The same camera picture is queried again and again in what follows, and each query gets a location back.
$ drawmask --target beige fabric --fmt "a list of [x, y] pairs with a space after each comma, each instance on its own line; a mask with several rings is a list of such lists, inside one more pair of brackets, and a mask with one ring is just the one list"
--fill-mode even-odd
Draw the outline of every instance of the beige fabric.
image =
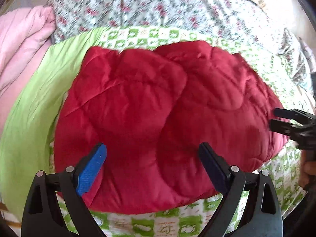
[[252, 0], [278, 23], [287, 26], [316, 54], [316, 32], [297, 0]]

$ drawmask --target red blanket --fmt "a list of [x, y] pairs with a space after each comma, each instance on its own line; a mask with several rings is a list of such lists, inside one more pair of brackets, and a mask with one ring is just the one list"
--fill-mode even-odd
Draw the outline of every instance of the red blanket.
[[56, 171], [98, 142], [107, 159], [92, 210], [163, 211], [216, 194], [199, 158], [207, 141], [228, 164], [252, 172], [287, 138], [268, 121], [282, 105], [239, 54], [206, 42], [122, 53], [92, 47], [69, 90], [55, 133]]

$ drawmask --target floral fabric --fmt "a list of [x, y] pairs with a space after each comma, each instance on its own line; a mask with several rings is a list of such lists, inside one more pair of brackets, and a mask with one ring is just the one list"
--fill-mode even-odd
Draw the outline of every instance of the floral fabric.
[[[196, 31], [163, 27], [127, 27], [106, 28], [96, 45], [124, 50], [143, 48], [153, 50], [159, 45], [180, 41], [205, 40], [212, 46], [220, 47], [229, 53], [240, 53], [263, 81], [275, 92], [286, 109], [301, 109], [312, 113], [309, 101], [304, 100], [286, 73], [286, 58], [274, 55], [254, 45], [244, 45], [235, 41], [213, 38]], [[53, 165], [54, 139], [51, 140], [51, 168]], [[279, 205], [285, 217], [303, 199], [305, 192], [298, 185], [300, 151], [289, 141], [279, 155], [266, 162], [260, 169], [268, 170], [276, 188]], [[230, 223], [228, 231], [238, 226], [247, 201], [248, 192], [244, 192], [238, 209]], [[94, 219], [108, 237], [196, 237], [214, 214], [222, 195], [201, 199], [187, 206], [157, 213], [124, 215], [91, 211]], [[65, 203], [59, 202], [67, 227], [76, 232]]]
[[56, 13], [56, 42], [99, 26], [195, 30], [282, 54], [294, 83], [311, 88], [309, 66], [298, 40], [249, 0], [49, 0], [48, 4]]

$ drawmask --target folded red comforter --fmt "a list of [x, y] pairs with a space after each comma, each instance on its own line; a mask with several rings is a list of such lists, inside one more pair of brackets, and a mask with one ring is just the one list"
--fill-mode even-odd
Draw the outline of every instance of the folded red comforter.
[[55, 166], [75, 165], [98, 142], [108, 155], [92, 210], [163, 211], [216, 191], [199, 158], [207, 141], [230, 165], [252, 172], [287, 138], [269, 131], [282, 105], [239, 55], [206, 42], [122, 53], [92, 47], [61, 110]]

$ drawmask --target human hand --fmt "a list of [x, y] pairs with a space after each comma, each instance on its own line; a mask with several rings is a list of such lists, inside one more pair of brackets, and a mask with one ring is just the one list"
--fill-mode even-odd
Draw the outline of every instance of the human hand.
[[301, 167], [299, 185], [304, 188], [309, 183], [309, 176], [316, 176], [316, 161], [306, 161], [306, 151], [301, 151]]

